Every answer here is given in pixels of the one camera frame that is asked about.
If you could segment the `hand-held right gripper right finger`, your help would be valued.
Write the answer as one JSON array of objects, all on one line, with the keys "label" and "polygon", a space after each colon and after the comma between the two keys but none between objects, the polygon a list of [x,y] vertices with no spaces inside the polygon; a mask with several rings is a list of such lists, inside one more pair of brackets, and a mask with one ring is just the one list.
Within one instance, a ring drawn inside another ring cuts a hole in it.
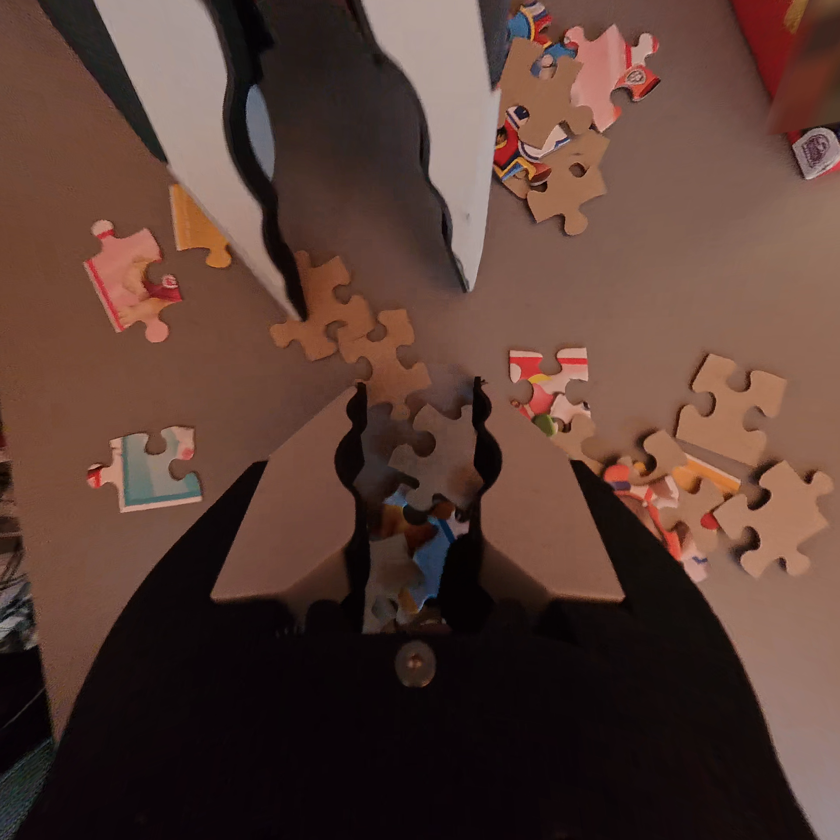
[{"label": "hand-held right gripper right finger", "polygon": [[569,457],[482,378],[472,387],[479,486],[438,593],[452,633],[479,634],[505,611],[545,626],[563,606],[620,606],[623,588]]}]

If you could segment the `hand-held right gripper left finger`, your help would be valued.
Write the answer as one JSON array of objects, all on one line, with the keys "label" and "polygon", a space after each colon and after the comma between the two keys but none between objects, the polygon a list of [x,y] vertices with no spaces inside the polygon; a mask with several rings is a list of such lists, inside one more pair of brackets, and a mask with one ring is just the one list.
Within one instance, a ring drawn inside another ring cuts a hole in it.
[{"label": "hand-held right gripper left finger", "polygon": [[336,397],[269,458],[211,597],[274,601],[293,621],[338,604],[359,633],[368,583],[366,508],[355,486],[368,424],[362,383]]}]

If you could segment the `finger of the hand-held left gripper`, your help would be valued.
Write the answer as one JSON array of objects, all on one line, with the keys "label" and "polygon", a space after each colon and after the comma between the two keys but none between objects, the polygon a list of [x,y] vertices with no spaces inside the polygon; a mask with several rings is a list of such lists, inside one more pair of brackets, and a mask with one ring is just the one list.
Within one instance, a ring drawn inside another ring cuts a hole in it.
[{"label": "finger of the hand-held left gripper", "polygon": [[487,231],[500,92],[491,85],[476,1],[348,2],[375,58],[405,80],[420,118],[419,160],[465,292]]},{"label": "finger of the hand-held left gripper", "polygon": [[280,232],[278,198],[247,128],[257,82],[234,2],[104,1],[95,6],[174,178],[289,319],[307,304]]}]

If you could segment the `small heap of puzzle pieces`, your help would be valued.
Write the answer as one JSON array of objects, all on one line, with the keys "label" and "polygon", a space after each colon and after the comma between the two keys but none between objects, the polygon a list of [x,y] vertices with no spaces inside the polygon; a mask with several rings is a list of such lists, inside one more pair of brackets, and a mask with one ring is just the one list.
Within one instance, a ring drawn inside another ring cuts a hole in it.
[{"label": "small heap of puzzle pieces", "polygon": [[558,218],[574,236],[589,223],[583,205],[606,193],[606,132],[622,112],[613,93],[639,102],[657,87],[648,60],[659,44],[650,33],[629,41],[615,25],[594,39],[572,27],[552,40],[551,23],[541,2],[508,20],[493,171],[535,222]]}]

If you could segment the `red white colourful puzzle piece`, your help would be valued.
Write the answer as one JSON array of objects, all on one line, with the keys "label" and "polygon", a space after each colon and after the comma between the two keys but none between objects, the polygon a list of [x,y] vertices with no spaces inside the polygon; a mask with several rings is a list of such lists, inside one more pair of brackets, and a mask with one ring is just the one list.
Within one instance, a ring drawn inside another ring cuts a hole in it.
[{"label": "red white colourful puzzle piece", "polygon": [[572,403],[566,394],[572,381],[587,382],[589,379],[587,349],[560,349],[555,358],[560,364],[560,371],[548,375],[541,367],[541,353],[530,350],[508,352],[511,382],[527,382],[532,388],[526,402],[514,400],[511,404],[549,437],[570,426],[573,417],[590,417],[592,414],[587,402]]}]

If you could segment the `pink puzzle piece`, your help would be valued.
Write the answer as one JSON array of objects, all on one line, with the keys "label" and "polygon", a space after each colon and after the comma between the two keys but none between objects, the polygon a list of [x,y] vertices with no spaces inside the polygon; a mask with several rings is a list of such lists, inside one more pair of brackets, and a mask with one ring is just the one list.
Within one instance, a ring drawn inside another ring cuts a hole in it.
[{"label": "pink puzzle piece", "polygon": [[182,301],[173,275],[158,280],[148,277],[148,267],[162,260],[161,247],[148,228],[127,237],[116,235],[114,225],[100,219],[91,226],[99,252],[84,263],[85,271],[115,332],[144,325],[151,343],[165,341],[170,329],[161,319],[163,309]]}]

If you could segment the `pile of puzzle pieces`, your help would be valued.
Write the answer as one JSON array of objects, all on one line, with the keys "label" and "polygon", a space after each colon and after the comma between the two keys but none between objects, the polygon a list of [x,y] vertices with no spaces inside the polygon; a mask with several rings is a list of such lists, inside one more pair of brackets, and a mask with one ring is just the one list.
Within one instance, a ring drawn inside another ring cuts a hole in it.
[{"label": "pile of puzzle pieces", "polygon": [[[304,251],[297,253],[297,259],[309,319],[272,325],[269,335],[275,345],[286,348],[298,343],[308,361],[337,353],[348,363],[366,360],[371,367],[366,378],[368,404],[389,405],[395,420],[406,420],[411,413],[407,397],[431,384],[424,364],[408,367],[397,356],[399,349],[415,339],[406,310],[383,310],[375,316],[362,296],[338,299],[336,288],[350,283],[340,257],[322,266],[313,266]],[[596,432],[592,415],[573,417],[570,426],[552,437],[524,417],[571,462],[603,478],[615,496],[633,499],[637,509],[645,512],[643,521],[652,526],[658,542],[692,580],[706,577],[703,564],[718,547],[720,533],[736,540],[745,531],[751,531],[758,542],[739,559],[748,574],[759,578],[771,565],[779,564],[787,574],[801,575],[811,566],[802,544],[828,525],[820,499],[833,491],[833,480],[821,471],[804,478],[788,462],[780,461],[762,473],[759,487],[768,496],[760,506],[751,507],[739,479],[680,446],[685,443],[746,466],[759,466],[767,434],[747,428],[746,416],[755,409],[765,417],[776,417],[786,380],[753,371],[748,386],[737,391],[729,382],[734,368],[732,360],[714,353],[706,356],[690,386],[695,393],[711,396],[711,410],[702,414],[688,404],[679,411],[675,435],[657,430],[646,436],[642,446],[647,461],[653,463],[651,469],[646,461],[635,462],[629,456],[608,465],[588,456],[585,447]],[[532,388],[527,384],[529,399]]]}]

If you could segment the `colourful cardboard puzzle box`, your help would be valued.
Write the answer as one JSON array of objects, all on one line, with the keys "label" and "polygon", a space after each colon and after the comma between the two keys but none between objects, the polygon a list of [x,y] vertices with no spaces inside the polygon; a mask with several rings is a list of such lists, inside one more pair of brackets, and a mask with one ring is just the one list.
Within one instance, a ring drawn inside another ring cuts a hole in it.
[{"label": "colourful cardboard puzzle box", "polygon": [[770,95],[768,132],[789,141],[807,181],[837,172],[838,2],[731,5]]}]

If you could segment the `blue orange dog puzzle piece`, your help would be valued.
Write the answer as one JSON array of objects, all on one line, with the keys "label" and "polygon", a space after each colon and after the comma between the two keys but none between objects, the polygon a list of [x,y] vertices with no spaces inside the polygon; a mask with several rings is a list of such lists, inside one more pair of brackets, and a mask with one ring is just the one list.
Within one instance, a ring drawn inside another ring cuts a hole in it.
[{"label": "blue orange dog puzzle piece", "polygon": [[406,625],[437,598],[448,550],[468,530],[444,498],[428,513],[411,513],[401,491],[386,498],[378,528],[371,531],[365,632]]}]

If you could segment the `plain orange puzzle piece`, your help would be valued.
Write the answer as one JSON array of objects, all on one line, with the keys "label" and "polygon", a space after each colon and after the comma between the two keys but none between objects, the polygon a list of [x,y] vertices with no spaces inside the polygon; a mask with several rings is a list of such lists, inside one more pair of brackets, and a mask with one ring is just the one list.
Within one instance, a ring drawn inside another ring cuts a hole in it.
[{"label": "plain orange puzzle piece", "polygon": [[169,185],[175,247],[179,251],[203,249],[205,263],[216,269],[230,267],[233,257],[226,237],[204,214],[182,185]]}]

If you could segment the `teal corner puzzle piece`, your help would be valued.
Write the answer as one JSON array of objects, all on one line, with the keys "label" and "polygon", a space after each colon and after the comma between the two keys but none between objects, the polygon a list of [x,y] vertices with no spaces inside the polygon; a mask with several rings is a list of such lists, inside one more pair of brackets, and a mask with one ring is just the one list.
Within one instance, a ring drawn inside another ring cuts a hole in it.
[{"label": "teal corner puzzle piece", "polygon": [[165,449],[159,454],[147,451],[149,435],[131,434],[110,440],[109,465],[91,465],[87,471],[90,488],[105,484],[116,487],[121,513],[170,508],[199,502],[203,490],[197,474],[174,478],[172,462],[188,461],[195,454],[195,430],[170,426],[161,430]]}]

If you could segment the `person's plaid shirt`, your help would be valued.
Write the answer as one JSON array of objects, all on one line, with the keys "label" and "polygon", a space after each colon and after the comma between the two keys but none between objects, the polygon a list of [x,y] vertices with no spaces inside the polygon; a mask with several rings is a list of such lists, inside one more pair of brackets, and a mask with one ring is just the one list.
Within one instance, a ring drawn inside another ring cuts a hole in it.
[{"label": "person's plaid shirt", "polygon": [[13,461],[1,426],[1,655],[38,645],[35,607],[25,568],[24,534],[18,516]]}]

